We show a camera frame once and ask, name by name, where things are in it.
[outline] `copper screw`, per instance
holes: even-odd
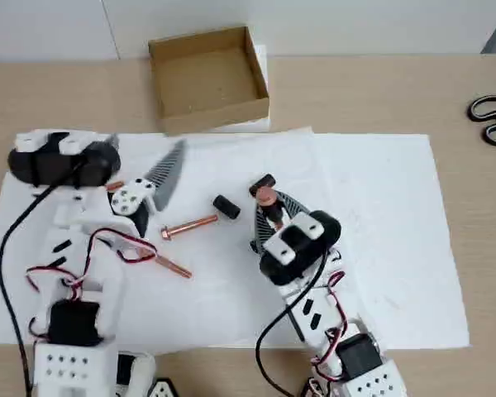
[[[177,265],[173,261],[167,259],[165,256],[158,255],[155,258],[155,262],[159,265],[162,265],[163,267],[166,267],[167,269],[173,271],[177,275],[181,275],[185,279],[190,279],[193,276],[193,273],[191,273],[189,270],[184,269],[182,266]]]
[[[197,219],[196,221],[187,222],[175,227],[163,227],[161,229],[161,235],[164,240],[171,240],[171,237],[176,234],[187,232],[188,230],[207,225],[208,223],[216,222],[217,220],[217,215],[211,215],[209,217]]]
[[[117,182],[112,182],[111,184],[106,184],[105,189],[108,192],[113,192],[114,190],[118,190],[119,188],[122,188],[125,182],[122,180],[118,180]]]
[[[144,248],[138,248],[137,252],[138,252],[139,256],[148,256],[150,254],[150,251],[148,251]],[[177,275],[181,275],[185,279],[190,279],[191,277],[193,277],[193,273],[191,273],[191,271],[183,268],[180,265],[177,265],[176,263],[174,263],[170,259],[168,259],[165,256],[162,256],[160,254],[156,255],[155,262],[158,265],[162,265],[163,267],[173,271]]]

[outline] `bolt head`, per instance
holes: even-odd
[[[169,229],[166,226],[160,230],[160,234],[164,240],[171,241],[171,233],[169,233]]]

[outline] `white wall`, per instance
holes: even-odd
[[[122,57],[248,24],[271,55],[479,53],[496,0],[103,0]],[[0,60],[113,59],[101,0],[0,0]]]
[[[0,60],[116,58],[99,0],[0,0]]]

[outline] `black cylinder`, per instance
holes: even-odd
[[[239,213],[241,213],[241,209],[239,207],[221,194],[213,200],[213,207],[218,209],[230,219],[237,219]]]
[[[268,186],[271,188],[272,186],[275,185],[275,179],[272,176],[272,174],[267,174],[263,178],[259,179],[257,182],[255,182],[253,185],[250,186],[250,194],[251,197],[255,197],[255,194],[257,193],[257,190],[263,186]]]

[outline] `copper bolt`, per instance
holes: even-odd
[[[278,200],[278,194],[268,186],[261,186],[257,189],[255,200],[261,207],[269,207],[270,205],[274,205]]]
[[[150,251],[147,251],[144,248],[138,248],[137,252],[139,256],[148,256],[150,254]],[[176,263],[166,258],[165,256],[156,255],[156,258],[154,259],[158,265],[162,265],[163,267],[173,271],[177,275],[181,275],[185,279],[190,279],[191,277],[193,277],[193,273],[183,268],[182,266],[177,265]]]
[[[105,189],[108,192],[113,192],[114,190],[118,190],[119,188],[122,188],[125,182],[122,180],[118,180],[117,182],[112,182],[111,184],[106,184]]]
[[[188,230],[207,225],[208,223],[216,222],[217,220],[217,215],[211,215],[209,217],[197,219],[196,221],[187,222],[175,227],[164,227],[161,229],[161,235],[164,240],[171,240],[171,237],[176,234],[187,232]]]
[[[167,259],[165,256],[158,255],[155,259],[155,262],[173,271],[177,275],[181,275],[185,279],[190,279],[193,276],[193,273],[191,273],[189,270],[184,269],[182,266],[177,265],[170,259]]]

